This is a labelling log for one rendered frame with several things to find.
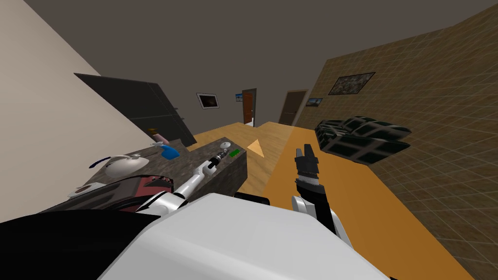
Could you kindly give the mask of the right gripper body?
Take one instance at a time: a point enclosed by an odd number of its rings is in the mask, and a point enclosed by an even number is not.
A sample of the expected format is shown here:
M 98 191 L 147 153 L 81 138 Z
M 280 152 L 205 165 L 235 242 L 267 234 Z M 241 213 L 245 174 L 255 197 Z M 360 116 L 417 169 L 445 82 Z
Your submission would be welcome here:
M 295 182 L 297 186 L 319 186 L 319 169 L 317 157 L 296 157 L 296 168 L 298 177 Z

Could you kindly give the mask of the dark brown door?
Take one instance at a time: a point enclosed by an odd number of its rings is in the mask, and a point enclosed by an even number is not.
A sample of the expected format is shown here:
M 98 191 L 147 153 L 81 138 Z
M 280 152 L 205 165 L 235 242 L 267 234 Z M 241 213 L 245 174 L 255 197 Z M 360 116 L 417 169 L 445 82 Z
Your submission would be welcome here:
M 287 92 L 282 112 L 279 117 L 278 121 L 279 124 L 289 125 L 289 126 L 293 125 L 298 110 L 307 92 L 308 92 L 307 89 L 291 90 Z

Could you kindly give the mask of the blue spray bottle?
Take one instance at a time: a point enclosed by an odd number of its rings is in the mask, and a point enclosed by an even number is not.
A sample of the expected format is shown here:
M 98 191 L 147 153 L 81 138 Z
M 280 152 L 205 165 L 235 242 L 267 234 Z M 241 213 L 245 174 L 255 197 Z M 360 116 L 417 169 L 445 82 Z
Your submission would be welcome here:
M 163 141 L 155 142 L 151 145 L 155 146 L 155 147 L 162 148 L 163 152 L 161 153 L 161 156 L 167 160 L 173 160 L 173 159 L 178 158 L 180 156 L 179 152 L 176 151 L 176 149 L 165 144 Z

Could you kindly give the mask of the black sofa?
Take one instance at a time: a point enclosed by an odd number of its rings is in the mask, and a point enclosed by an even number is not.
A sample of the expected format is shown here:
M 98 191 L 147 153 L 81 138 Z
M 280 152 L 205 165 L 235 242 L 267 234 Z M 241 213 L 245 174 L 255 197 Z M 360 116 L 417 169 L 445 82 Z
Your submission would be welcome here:
M 353 116 L 347 120 L 323 120 L 315 127 L 315 134 L 321 151 L 368 166 L 409 148 L 410 144 L 402 139 L 411 130 Z

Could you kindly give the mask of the reddish brown door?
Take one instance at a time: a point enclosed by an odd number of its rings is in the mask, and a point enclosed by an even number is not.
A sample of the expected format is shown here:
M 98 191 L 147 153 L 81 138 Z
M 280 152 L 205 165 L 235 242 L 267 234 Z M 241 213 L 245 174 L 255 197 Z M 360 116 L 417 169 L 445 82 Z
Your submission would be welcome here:
M 256 88 L 242 91 L 243 123 L 252 127 L 255 121 L 256 93 Z

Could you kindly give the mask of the dark tall cupboard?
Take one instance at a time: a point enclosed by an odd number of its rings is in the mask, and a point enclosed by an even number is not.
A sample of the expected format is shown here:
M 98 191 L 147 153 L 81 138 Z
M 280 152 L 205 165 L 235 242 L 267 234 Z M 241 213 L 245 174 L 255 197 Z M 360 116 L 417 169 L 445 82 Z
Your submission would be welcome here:
M 149 137 L 154 130 L 168 141 L 181 140 L 185 147 L 196 143 L 159 84 L 81 73 L 75 75 Z

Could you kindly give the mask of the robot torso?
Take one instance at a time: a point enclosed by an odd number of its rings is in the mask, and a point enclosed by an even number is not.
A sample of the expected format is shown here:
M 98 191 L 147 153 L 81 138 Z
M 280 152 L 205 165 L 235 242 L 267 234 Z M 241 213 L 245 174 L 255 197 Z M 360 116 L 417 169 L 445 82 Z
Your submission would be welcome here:
M 211 193 L 149 224 L 98 280 L 389 280 L 316 218 Z

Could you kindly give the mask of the dark red appliance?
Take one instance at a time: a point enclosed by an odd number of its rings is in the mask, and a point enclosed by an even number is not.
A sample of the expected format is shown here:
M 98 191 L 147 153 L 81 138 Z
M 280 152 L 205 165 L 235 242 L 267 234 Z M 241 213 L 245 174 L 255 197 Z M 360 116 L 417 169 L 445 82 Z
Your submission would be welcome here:
M 67 201 L 42 212 L 87 209 L 133 212 L 152 196 L 160 192 L 173 191 L 174 181 L 169 177 L 136 175 L 107 185 L 90 183 L 70 194 Z

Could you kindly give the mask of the white framed wall picture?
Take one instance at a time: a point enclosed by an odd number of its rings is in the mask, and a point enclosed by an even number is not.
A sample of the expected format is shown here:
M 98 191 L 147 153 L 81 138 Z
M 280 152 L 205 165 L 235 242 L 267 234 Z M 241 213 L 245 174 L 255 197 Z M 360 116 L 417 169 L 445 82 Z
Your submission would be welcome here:
M 215 94 L 196 93 L 196 95 L 203 109 L 219 108 L 219 102 Z

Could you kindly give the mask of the large dark wall picture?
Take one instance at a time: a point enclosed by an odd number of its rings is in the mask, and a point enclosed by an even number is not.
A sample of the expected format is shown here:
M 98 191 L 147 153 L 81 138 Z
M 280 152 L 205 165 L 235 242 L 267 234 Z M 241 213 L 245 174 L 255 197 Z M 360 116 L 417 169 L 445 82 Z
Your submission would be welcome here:
M 375 72 L 369 72 L 339 77 L 328 95 L 358 94 L 374 75 Z

